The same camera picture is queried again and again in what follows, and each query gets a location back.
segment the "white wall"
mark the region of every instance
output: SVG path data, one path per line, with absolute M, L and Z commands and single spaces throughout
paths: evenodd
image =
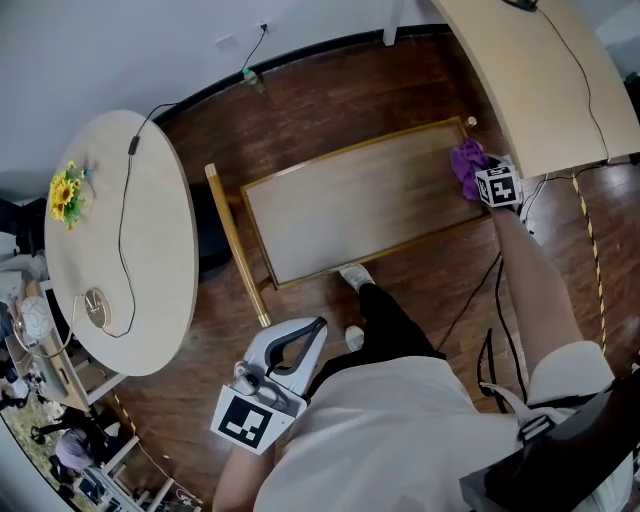
M 0 510 L 29 512 L 70 512 L 0 419 Z
M 640 72 L 640 1 L 631 2 L 607 18 L 596 32 L 622 77 Z
M 594 28 L 634 0 L 573 0 Z
M 116 108 L 147 113 L 253 63 L 383 28 L 390 0 L 0 1 L 0 194 L 46 190 L 73 134 Z M 406 0 L 402 24 L 442 22 L 429 0 Z M 235 48 L 214 42 L 233 34 Z
M 611 54 L 620 76 L 640 72 L 640 0 L 574 0 Z

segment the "yellow flower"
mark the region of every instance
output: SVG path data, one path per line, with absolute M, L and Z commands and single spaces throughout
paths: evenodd
M 64 206 L 71 201 L 73 194 L 73 184 L 70 181 L 62 180 L 53 191 L 53 204 L 62 204 Z
M 52 203 L 51 216 L 54 218 L 54 220 L 64 221 L 64 205 L 62 203 Z
M 65 177 L 65 172 L 59 172 L 58 174 L 55 174 L 53 176 L 53 178 L 51 179 L 51 185 L 49 186 L 49 190 L 53 190 L 55 189 L 58 185 L 60 185 L 60 182 L 62 180 L 64 180 Z

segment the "chair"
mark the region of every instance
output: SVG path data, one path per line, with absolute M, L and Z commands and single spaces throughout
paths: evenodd
M 47 200 L 40 198 L 25 206 L 0 199 L 0 231 L 16 237 L 21 254 L 36 253 L 44 249 L 44 216 Z
M 198 231 L 200 283 L 215 279 L 231 260 L 231 249 L 220 218 L 211 215 L 215 203 L 208 189 L 206 183 L 189 185 Z

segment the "wooden floor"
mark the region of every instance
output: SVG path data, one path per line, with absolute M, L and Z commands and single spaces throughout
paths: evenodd
M 503 140 L 479 80 L 452 35 L 353 46 L 278 68 L 264 76 L 267 92 L 232 87 L 162 128 L 191 182 L 215 162 L 228 192 L 309 158 L 397 130 L 459 115 L 478 118 L 472 136 L 489 151 Z M 599 241 L 607 304 L 607 357 L 619 375 L 639 348 L 640 171 L 630 167 L 580 176 Z M 527 183 L 532 190 L 534 183 Z M 241 235 L 257 278 L 266 276 L 258 248 L 240 215 Z M 543 189 L 531 229 L 564 276 L 585 337 L 599 340 L 600 316 L 591 244 L 570 181 Z M 377 260 L 367 268 L 438 343 L 497 254 L 490 222 Z M 444 347 L 448 360 L 481 411 L 494 411 L 476 386 L 475 366 L 489 327 L 495 329 L 498 380 L 513 390 L 513 365 L 493 302 L 495 275 L 481 290 Z M 274 320 L 322 315 L 330 342 L 324 357 L 346 350 L 346 326 L 359 324 L 357 297 L 330 275 L 265 299 Z M 502 287 L 507 322 L 517 326 Z M 220 386 L 229 381 L 259 328 L 235 265 L 198 290 L 188 338 L 166 368 L 127 379 L 118 393 L 142 444 L 172 476 L 210 502 L 228 445 L 209 431 Z

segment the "wall socket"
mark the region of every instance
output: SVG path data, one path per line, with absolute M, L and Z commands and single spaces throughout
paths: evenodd
M 278 29 L 278 26 L 275 24 L 275 22 L 272 19 L 270 18 L 264 19 L 257 22 L 254 25 L 254 29 L 260 35 L 262 35 L 262 27 L 260 25 L 267 25 L 267 34 L 269 34 L 270 32 L 275 32 Z

